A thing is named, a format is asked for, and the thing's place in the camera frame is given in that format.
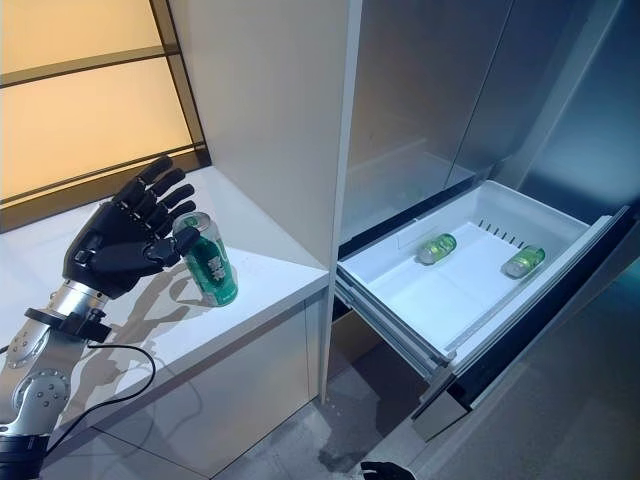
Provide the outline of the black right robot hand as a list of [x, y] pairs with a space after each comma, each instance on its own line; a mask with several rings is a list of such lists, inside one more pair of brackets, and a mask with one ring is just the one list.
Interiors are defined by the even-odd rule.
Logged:
[[393, 462], [365, 461], [360, 468], [365, 480], [415, 480], [411, 471]]

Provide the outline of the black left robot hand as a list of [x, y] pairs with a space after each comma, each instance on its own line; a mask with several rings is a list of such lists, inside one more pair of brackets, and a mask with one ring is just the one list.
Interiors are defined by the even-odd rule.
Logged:
[[138, 281], [175, 265], [197, 242], [197, 229], [172, 231], [174, 221], [193, 212], [195, 189], [185, 173], [161, 156], [100, 204], [66, 251], [64, 279], [110, 299]]

